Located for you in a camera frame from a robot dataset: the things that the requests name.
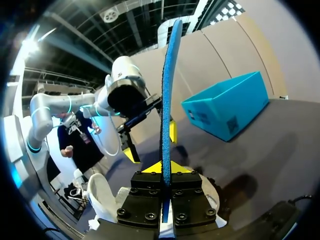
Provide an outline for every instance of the yellow block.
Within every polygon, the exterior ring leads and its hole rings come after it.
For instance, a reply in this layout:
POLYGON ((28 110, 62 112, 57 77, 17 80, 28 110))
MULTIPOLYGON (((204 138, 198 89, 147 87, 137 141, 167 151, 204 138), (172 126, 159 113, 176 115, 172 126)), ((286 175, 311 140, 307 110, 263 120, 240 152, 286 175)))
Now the yellow block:
POLYGON ((177 123, 176 121, 172 120, 170 122, 170 126, 169 126, 169 135, 170 135, 170 139, 171 139, 171 142, 173 143, 177 143, 178 142, 178 128, 177 128, 177 123))
POLYGON ((132 156, 132 152, 130 147, 127 147, 125 150, 123 150, 124 154, 133 162, 134 164, 139 164, 139 161, 134 160, 134 156, 132 156))
MULTIPOLYGON (((156 164, 152 165, 151 167, 147 168, 146 170, 142 171, 143 173, 152 173, 156 172, 157 174, 161 173, 161 161, 157 162, 156 164)), ((177 172, 181 173, 191 173, 189 170, 185 169, 183 166, 171 161, 171 173, 176 174, 177 172)))

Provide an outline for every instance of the gray partition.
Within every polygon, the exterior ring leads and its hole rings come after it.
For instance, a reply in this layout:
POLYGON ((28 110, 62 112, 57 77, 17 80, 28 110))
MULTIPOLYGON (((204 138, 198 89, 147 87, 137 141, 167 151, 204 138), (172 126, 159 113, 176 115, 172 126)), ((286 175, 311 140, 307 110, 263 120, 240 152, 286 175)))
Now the gray partition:
POLYGON ((246 32, 233 19, 201 30, 220 55, 231 77, 260 71, 268 96, 274 95, 267 70, 246 32))
POLYGON ((258 51, 269 76, 275 97, 287 96, 288 92, 285 84, 285 76, 270 42, 246 12, 236 16, 235 19, 258 51))
POLYGON ((176 67, 192 95, 231 77, 201 31, 182 38, 176 67))
MULTIPOLYGON (((268 74, 259 48, 255 46, 249 35, 257 34, 259 30, 251 26, 247 32, 244 28, 229 19, 208 26, 202 31, 196 31, 192 34, 182 37, 178 60, 174 74, 174 84, 171 102, 171 114, 176 121, 186 117, 182 109, 181 102, 192 95, 212 86, 215 83, 229 78, 247 74, 254 71, 260 71, 269 97, 274 96, 274 90, 270 81, 281 82, 276 84, 276 93, 286 93, 284 80, 277 75, 277 71, 271 71, 268 74)), ((268 45, 268 40, 264 39, 263 34, 252 38, 257 41, 260 49, 268 45)), ((155 49, 132 56, 133 62, 140 69, 149 91, 161 95, 161 82, 163 64, 167 47, 155 49)), ((270 62, 272 58, 267 59, 269 69, 275 69, 270 62)), ((151 112, 146 120, 132 129, 132 137, 136 143, 141 143, 160 130, 160 119, 155 111, 151 112)))
POLYGON ((320 62, 299 20, 279 0, 237 0, 279 61, 290 99, 320 102, 320 62))

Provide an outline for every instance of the blue sponge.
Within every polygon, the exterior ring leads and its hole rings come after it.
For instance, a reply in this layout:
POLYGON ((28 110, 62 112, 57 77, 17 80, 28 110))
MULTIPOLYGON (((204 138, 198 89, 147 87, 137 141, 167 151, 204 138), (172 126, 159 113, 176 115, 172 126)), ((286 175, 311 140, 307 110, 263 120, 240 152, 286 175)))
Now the blue sponge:
POLYGON ((180 40, 182 35, 182 21, 176 20, 173 24, 171 37, 166 51, 162 72, 162 118, 161 140, 162 141, 162 174, 166 187, 171 182, 170 164, 170 110, 173 81, 176 62, 178 58, 180 40))

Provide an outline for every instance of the person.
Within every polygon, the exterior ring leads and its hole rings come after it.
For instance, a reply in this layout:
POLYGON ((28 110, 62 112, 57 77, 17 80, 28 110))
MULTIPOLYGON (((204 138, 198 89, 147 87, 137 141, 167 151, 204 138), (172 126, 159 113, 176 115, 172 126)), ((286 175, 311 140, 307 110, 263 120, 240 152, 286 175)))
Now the person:
POLYGON ((65 158, 73 158, 73 161, 82 174, 89 179, 95 173, 106 175, 110 169, 110 162, 107 157, 101 153, 93 137, 88 131, 88 127, 94 129, 95 134, 101 133, 98 127, 91 119, 84 118, 83 113, 61 113, 57 117, 63 122, 70 114, 75 114, 76 129, 71 130, 65 125, 57 129, 57 137, 61 155, 65 158))

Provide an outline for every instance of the qr code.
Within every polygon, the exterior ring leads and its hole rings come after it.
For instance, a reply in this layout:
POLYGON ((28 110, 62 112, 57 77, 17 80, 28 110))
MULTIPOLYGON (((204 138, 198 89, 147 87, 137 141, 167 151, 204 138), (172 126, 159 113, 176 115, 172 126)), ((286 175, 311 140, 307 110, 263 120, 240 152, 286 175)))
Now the qr code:
POLYGON ((238 120, 237 117, 232 117, 229 121, 226 122, 228 125, 228 129, 230 134, 234 134, 239 130, 238 120))

